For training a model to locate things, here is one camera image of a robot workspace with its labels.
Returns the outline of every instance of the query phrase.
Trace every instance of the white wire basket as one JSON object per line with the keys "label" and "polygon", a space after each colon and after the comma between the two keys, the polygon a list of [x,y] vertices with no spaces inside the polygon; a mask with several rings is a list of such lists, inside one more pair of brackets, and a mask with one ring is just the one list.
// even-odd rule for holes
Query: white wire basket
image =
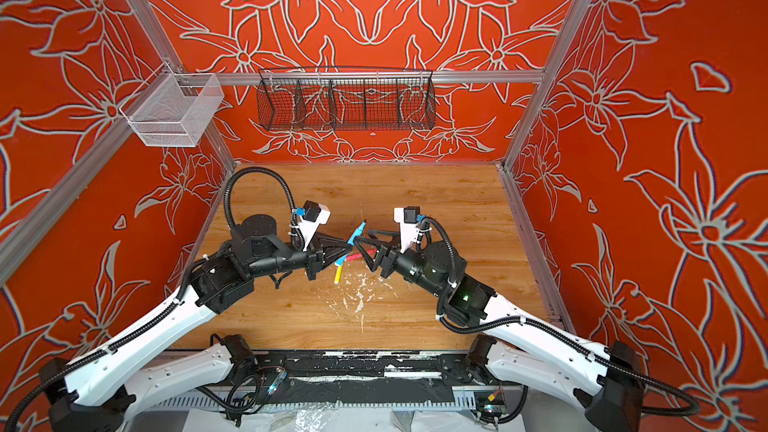
{"label": "white wire basket", "polygon": [[144,103],[125,116],[130,128],[146,146],[195,147],[224,100],[216,74],[196,96],[186,95],[173,74],[157,80],[160,83]]}

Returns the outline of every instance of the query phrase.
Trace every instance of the black wire basket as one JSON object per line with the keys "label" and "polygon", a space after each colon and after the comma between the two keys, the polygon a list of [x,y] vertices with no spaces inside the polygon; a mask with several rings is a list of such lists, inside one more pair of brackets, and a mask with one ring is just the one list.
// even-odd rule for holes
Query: black wire basket
{"label": "black wire basket", "polygon": [[257,97],[266,130],[430,130],[429,70],[357,66],[262,69]]}

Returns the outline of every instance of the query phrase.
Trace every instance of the black cable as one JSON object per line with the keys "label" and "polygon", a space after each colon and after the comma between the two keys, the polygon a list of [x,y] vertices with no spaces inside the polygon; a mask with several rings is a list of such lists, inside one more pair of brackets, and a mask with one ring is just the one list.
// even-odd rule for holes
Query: black cable
{"label": "black cable", "polygon": [[221,337],[219,337],[219,335],[214,332],[214,333],[212,333],[210,335],[210,344],[208,345],[208,347],[213,347],[214,346],[214,339],[219,341],[219,344],[221,343]]}
{"label": "black cable", "polygon": [[289,275],[293,274],[293,271],[288,271],[285,274],[282,274],[277,280],[274,281],[275,283],[275,290],[280,288],[280,284],[283,283],[283,279],[285,277],[288,277]]}
{"label": "black cable", "polygon": [[[233,407],[242,407],[242,406],[236,406],[236,405],[234,404],[234,402],[233,402],[233,398],[234,398],[234,396],[235,396],[235,393],[237,392],[237,389],[238,389],[238,388],[240,388],[240,386],[242,386],[242,385],[245,385],[245,383],[246,383],[248,380],[250,380],[250,379],[253,379],[253,380],[255,380],[255,379],[256,379],[256,376],[255,376],[254,374],[251,374],[251,375],[247,375],[247,376],[245,376],[245,377],[244,377],[242,380],[240,380],[239,382],[237,382],[237,383],[236,383],[236,384],[235,384],[235,385],[234,385],[234,386],[233,386],[233,387],[230,389],[230,392],[229,392],[229,393],[228,393],[228,395],[226,396],[226,402],[227,402],[229,405],[231,405],[231,406],[233,406]],[[226,418],[227,418],[228,420],[233,420],[233,418],[230,416],[230,413],[231,413],[231,412],[230,412],[229,410],[226,410]]]}
{"label": "black cable", "polygon": [[593,359],[594,361],[596,361],[600,365],[605,366],[606,368],[621,372],[622,374],[627,375],[630,378],[639,380],[643,384],[651,386],[652,388],[656,388],[658,390],[662,390],[663,392],[667,392],[668,394],[672,394],[673,396],[679,399],[682,399],[683,401],[688,403],[686,407],[682,407],[682,408],[643,407],[642,412],[644,414],[663,415],[666,417],[687,417],[691,415],[696,415],[699,412],[701,412],[701,406],[699,405],[698,400],[692,398],[690,395],[688,395],[684,391],[676,387],[673,387],[669,384],[666,384],[661,380],[657,380],[652,377],[648,377],[647,375],[640,374],[639,372],[635,372],[634,370],[628,369],[626,367],[622,367],[619,364],[615,364],[606,358],[596,355],[591,350],[581,345],[579,342],[571,340],[570,338],[566,337],[565,335],[562,335],[560,332],[558,332],[556,329],[552,328],[551,326],[543,322],[539,322],[535,319],[526,318],[524,321],[522,321],[521,315],[512,315],[509,317],[500,318],[493,322],[488,322],[486,324],[478,325],[475,327],[458,327],[448,322],[445,317],[442,317],[440,318],[440,323],[445,325],[447,330],[451,332],[455,332],[456,334],[462,334],[462,335],[479,334],[480,332],[487,331],[496,327],[501,327],[503,325],[509,325],[509,324],[523,324],[523,325],[528,325],[528,326],[537,328],[540,331],[544,331],[547,334],[550,334],[552,337],[566,344],[573,350],[576,350],[586,358],[590,358],[590,356],[594,357]]}
{"label": "black cable", "polygon": [[[418,225],[420,229],[423,229],[421,224],[424,222],[432,224],[437,229],[437,231],[440,232],[440,235],[442,236],[442,240],[446,243],[446,247],[448,248],[448,256],[450,257],[450,268],[448,269],[448,281],[450,283],[456,283],[456,248],[454,248],[453,243],[451,242],[450,238],[448,238],[448,234],[446,233],[446,230],[434,218],[424,217],[424,219]],[[438,296],[438,300],[437,300],[437,315],[442,315],[442,317],[440,317],[440,323],[443,324],[446,327],[446,329],[451,332],[454,332],[456,334],[464,334],[464,335],[479,334],[480,332],[487,331],[492,328],[500,327],[502,325],[525,324],[525,325],[530,325],[532,327],[535,327],[544,332],[547,332],[551,336],[555,337],[557,340],[568,345],[573,350],[576,350],[577,352],[579,352],[585,357],[589,357],[592,354],[591,350],[587,349],[586,347],[584,347],[583,345],[581,345],[576,341],[572,341],[570,338],[562,335],[560,332],[550,327],[549,325],[544,324],[543,322],[535,321],[533,319],[522,321],[522,316],[520,315],[500,318],[493,322],[488,322],[486,324],[478,325],[476,327],[458,327],[454,324],[451,324],[446,320],[446,317],[444,315],[445,302],[448,297],[448,293],[451,290],[452,290],[452,287],[450,285],[447,285],[446,287],[444,287],[440,295]],[[673,387],[665,382],[662,382],[661,380],[656,380],[652,377],[648,377],[647,375],[639,374],[634,370],[622,367],[618,364],[614,364],[610,360],[602,358],[598,355],[594,356],[594,360],[597,361],[600,365],[605,366],[606,368],[619,371],[630,378],[639,380],[643,384],[646,384],[658,390],[662,390],[663,392],[667,392],[668,394],[672,394],[673,396],[679,399],[682,399],[683,401],[688,403],[686,407],[682,407],[682,408],[643,407],[642,411],[644,414],[661,415],[666,417],[687,417],[691,415],[696,415],[699,412],[701,412],[701,405],[699,404],[698,400],[694,399],[693,397],[691,397],[690,395],[688,395],[687,393],[685,393],[684,391],[676,387]]]}
{"label": "black cable", "polygon": [[303,250],[304,236],[301,234],[301,230],[299,230],[299,227],[298,227],[298,220],[296,219],[296,204],[293,202],[293,195],[290,193],[290,188],[288,188],[288,184],[286,184],[286,181],[283,180],[282,177],[280,177],[280,174],[278,174],[277,172],[269,168],[265,168],[265,167],[241,168],[240,170],[232,174],[232,177],[230,177],[230,179],[226,181],[226,185],[224,187],[224,217],[226,218],[226,224],[230,227],[230,229],[234,228],[234,226],[236,225],[235,220],[232,218],[232,210],[230,208],[230,201],[232,200],[232,188],[235,187],[235,182],[237,182],[237,180],[240,177],[244,176],[245,174],[251,174],[251,173],[267,174],[268,176],[273,177],[275,180],[277,180],[280,183],[280,185],[283,187],[283,191],[285,191],[286,197],[288,197],[288,206],[290,207],[290,224],[291,224],[290,242],[291,242],[291,245],[293,245],[294,249]]}
{"label": "black cable", "polygon": [[[500,424],[506,424],[507,422],[511,422],[520,415],[521,412],[523,412],[523,406],[525,406],[525,400],[528,398],[528,386],[523,386],[523,395],[520,396],[520,402],[518,402],[518,406],[514,408],[512,412],[510,412],[508,415],[505,415],[502,418],[498,418],[498,422]],[[480,413],[479,417],[481,422],[485,422],[486,424],[495,424],[496,421],[493,418],[486,417],[485,415]]]}
{"label": "black cable", "polygon": [[255,398],[249,400],[247,402],[247,404],[242,405],[242,406],[230,405],[227,402],[225,402],[224,400],[222,400],[218,396],[218,394],[216,394],[215,392],[213,392],[211,389],[207,388],[204,385],[196,387],[195,389],[197,389],[200,392],[202,392],[203,394],[205,394],[206,397],[211,399],[213,402],[216,403],[216,405],[218,405],[219,407],[223,408],[227,412],[235,412],[236,414],[242,414],[242,413],[246,412],[249,408],[252,408],[253,406],[256,405],[256,399]]}
{"label": "black cable", "polygon": [[[172,312],[176,307],[178,307],[182,302],[181,299],[184,297],[184,293],[187,290],[187,286],[190,283],[190,276],[192,275],[192,271],[195,270],[197,267],[199,267],[203,262],[205,262],[205,259],[202,258],[200,260],[197,260],[195,262],[192,262],[185,270],[184,273],[181,276],[180,284],[179,284],[179,291],[176,294],[176,299],[172,301],[165,310],[160,312],[155,318],[153,318],[151,321],[147,322],[145,325],[139,327],[135,331],[131,332],[130,334],[126,335],[119,341],[115,341],[113,344],[110,344],[108,346],[108,349],[112,351],[112,353],[117,352],[120,347],[123,345],[126,345],[128,342],[136,339],[136,337],[139,337],[144,332],[148,331],[152,327],[154,327],[158,322],[163,320]],[[102,358],[103,356],[107,355],[107,351],[103,349],[96,350],[92,354],[86,355],[85,357],[82,357],[82,359],[73,362],[72,364],[68,365],[64,369],[62,369],[57,374],[51,376],[49,379],[47,379],[44,382],[41,382],[40,385],[32,389],[32,391],[29,392],[14,408],[13,412],[10,413],[8,418],[5,421],[5,427],[3,428],[5,432],[16,432],[16,424],[18,423],[18,419],[21,418],[22,414],[24,414],[24,410],[26,410],[27,407],[36,399],[40,394],[42,394],[45,389],[53,385],[55,382],[63,379],[67,376],[67,374],[71,374],[77,369],[80,369],[81,367],[90,364],[94,360],[98,360]]]}
{"label": "black cable", "polygon": [[437,232],[439,232],[448,249],[448,261],[450,262],[448,267],[448,285],[442,288],[440,295],[437,297],[437,315],[443,315],[446,306],[446,300],[448,299],[448,292],[453,290],[453,287],[450,284],[456,283],[456,256],[458,254],[456,253],[456,247],[453,246],[453,242],[451,242],[448,233],[443,228],[443,226],[440,225],[440,222],[437,222],[434,218],[427,216],[418,223],[418,228],[424,230],[422,224],[425,222],[437,229]]}
{"label": "black cable", "polygon": [[[432,244],[432,234],[430,233],[429,229],[427,229],[427,231],[422,234],[422,237],[426,237],[427,247]],[[426,250],[426,247],[422,247],[423,242],[424,241],[419,238],[418,242],[416,243],[416,250],[418,253],[424,253]]]}

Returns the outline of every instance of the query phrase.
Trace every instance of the yellow marker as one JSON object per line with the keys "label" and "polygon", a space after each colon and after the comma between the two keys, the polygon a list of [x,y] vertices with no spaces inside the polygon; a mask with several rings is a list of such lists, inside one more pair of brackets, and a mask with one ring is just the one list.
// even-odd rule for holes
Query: yellow marker
{"label": "yellow marker", "polygon": [[341,282],[341,267],[342,265],[336,268],[336,278],[333,279],[334,284]]}

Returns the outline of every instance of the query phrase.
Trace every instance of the floral pattern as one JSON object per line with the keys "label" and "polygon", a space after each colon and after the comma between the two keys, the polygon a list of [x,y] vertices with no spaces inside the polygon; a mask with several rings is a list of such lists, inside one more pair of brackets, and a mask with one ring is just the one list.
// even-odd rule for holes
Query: floral pattern
{"label": "floral pattern", "polygon": [[[218,160],[205,138],[196,149],[159,149],[131,137],[10,277],[0,297],[0,420],[35,385],[44,363],[99,346],[176,287],[224,182]],[[167,177],[190,177],[183,189],[166,186],[158,167]],[[168,202],[178,196],[175,222],[147,204],[147,191],[163,187],[173,188]],[[141,214],[130,214],[142,201]],[[57,257],[57,274],[50,257]],[[22,429],[46,427],[47,409],[37,400]]]}
{"label": "floral pattern", "polygon": [[[2,74],[3,240],[118,119],[160,60],[125,0],[0,0],[0,27],[14,64]],[[39,158],[34,167],[31,158]]]}
{"label": "floral pattern", "polygon": [[[544,66],[571,0],[149,0],[188,70],[337,65],[430,70]],[[438,86],[428,131],[270,132],[253,87],[225,91],[216,124],[244,161],[491,161],[520,117],[521,84]],[[472,103],[457,109],[454,104]],[[312,107],[322,107],[321,101]]]}
{"label": "floral pattern", "polygon": [[[122,120],[160,59],[125,0],[0,0],[0,40],[1,241]],[[0,288],[0,422],[48,360],[97,347],[162,299],[223,177],[207,138],[192,149],[134,136],[122,145]],[[168,217],[151,207],[165,199]],[[21,430],[50,429],[47,409],[36,400]]]}
{"label": "floral pattern", "polygon": [[[512,174],[577,332],[631,345],[701,403],[687,427],[646,430],[768,420],[768,154],[749,113],[764,19],[744,22],[757,0],[717,1],[592,0],[531,129],[515,130]],[[711,35],[681,26],[697,21]]]}

